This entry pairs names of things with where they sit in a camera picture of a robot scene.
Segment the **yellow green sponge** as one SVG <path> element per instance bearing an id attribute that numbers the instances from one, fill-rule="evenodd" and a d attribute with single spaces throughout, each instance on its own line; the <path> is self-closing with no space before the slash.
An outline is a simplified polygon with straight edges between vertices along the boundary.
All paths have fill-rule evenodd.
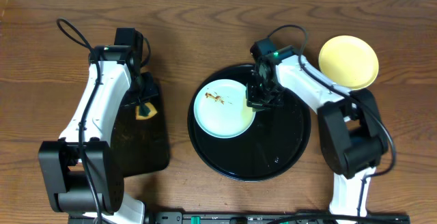
<path id="1" fill-rule="evenodd" d="M 135 117 L 136 120 L 148 120 L 157 113 L 155 106 L 151 102 L 146 102 L 136 106 Z"/>

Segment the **light blue plate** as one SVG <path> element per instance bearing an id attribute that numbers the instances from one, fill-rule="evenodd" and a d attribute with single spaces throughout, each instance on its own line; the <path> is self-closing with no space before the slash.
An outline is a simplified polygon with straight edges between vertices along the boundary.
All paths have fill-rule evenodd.
<path id="1" fill-rule="evenodd" d="M 241 135 L 256 115 L 247 106 L 246 86 L 231 79 L 215 80 L 202 87 L 195 96 L 193 113 L 200 128 L 219 139 Z"/>

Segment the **yellow plate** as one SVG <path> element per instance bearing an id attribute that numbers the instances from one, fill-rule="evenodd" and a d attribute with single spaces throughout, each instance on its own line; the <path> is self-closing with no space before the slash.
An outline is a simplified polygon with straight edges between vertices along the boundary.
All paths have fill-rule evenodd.
<path id="1" fill-rule="evenodd" d="M 328 40 L 320 50 L 318 63 L 325 76 L 353 90 L 369 87 L 379 72 L 376 52 L 354 36 L 336 36 Z"/>

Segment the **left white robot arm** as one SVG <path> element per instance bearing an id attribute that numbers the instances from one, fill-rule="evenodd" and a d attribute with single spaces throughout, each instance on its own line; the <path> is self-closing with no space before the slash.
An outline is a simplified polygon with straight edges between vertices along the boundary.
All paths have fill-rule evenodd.
<path id="1" fill-rule="evenodd" d="M 111 152 L 119 108 L 137 120 L 157 114 L 150 98 L 158 91 L 141 72 L 142 46 L 97 46 L 89 56 L 89 78 L 80 103 L 58 140 L 38 151 L 51 208 L 92 223 L 143 223 L 145 204 L 124 191 L 122 170 Z"/>

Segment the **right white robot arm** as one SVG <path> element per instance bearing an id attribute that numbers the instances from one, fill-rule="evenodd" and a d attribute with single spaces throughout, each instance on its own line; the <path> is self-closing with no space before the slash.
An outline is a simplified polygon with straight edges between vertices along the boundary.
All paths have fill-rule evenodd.
<path id="1" fill-rule="evenodd" d="M 267 39 L 254 43 L 253 83 L 246 93 L 250 107 L 278 109 L 292 92 L 318 116 L 320 146 L 334 173 L 329 210 L 334 215 L 365 217 L 370 180 L 379 176 L 382 155 L 393 149 L 376 100 L 367 90 L 352 91 L 316 70 L 301 51 L 277 49 Z"/>

